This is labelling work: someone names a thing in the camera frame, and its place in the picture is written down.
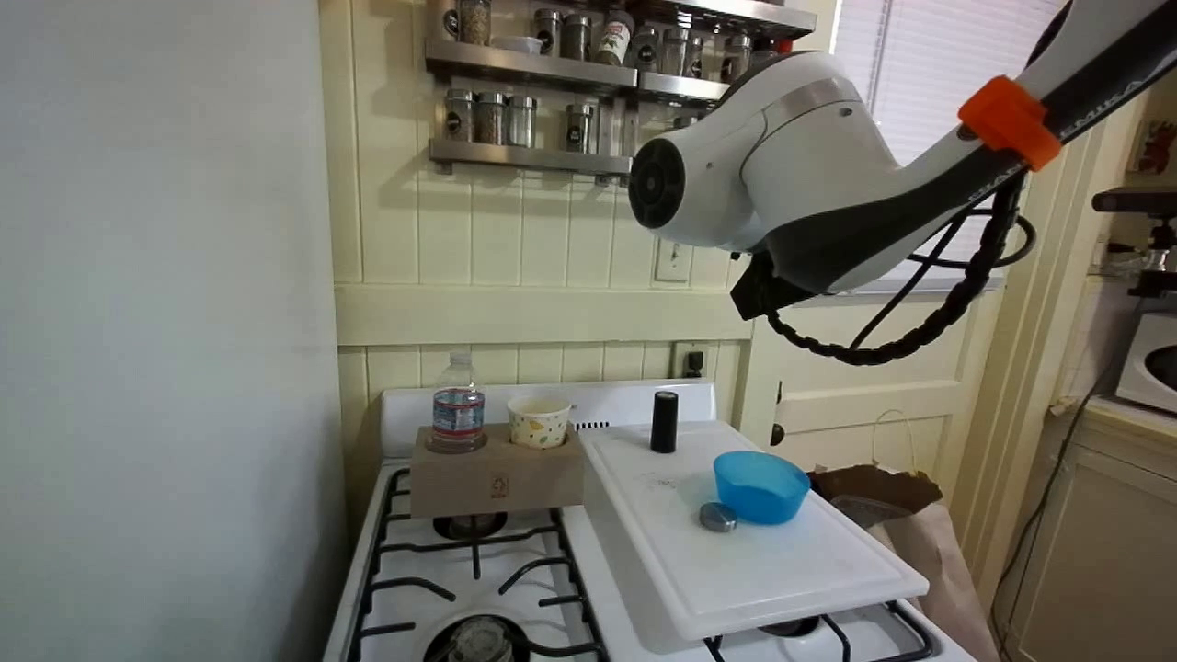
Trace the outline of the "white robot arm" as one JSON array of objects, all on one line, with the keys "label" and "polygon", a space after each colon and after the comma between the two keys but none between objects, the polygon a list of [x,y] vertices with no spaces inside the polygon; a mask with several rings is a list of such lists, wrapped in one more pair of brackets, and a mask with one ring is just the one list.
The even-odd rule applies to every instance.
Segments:
[{"label": "white robot arm", "polygon": [[833,59],[783,56],[703,121],[639,142],[630,211],[670,244],[745,255],[732,303],[764,316],[886,275],[1172,63],[1177,0],[1071,0],[1021,72],[987,80],[934,147],[902,163]]}]

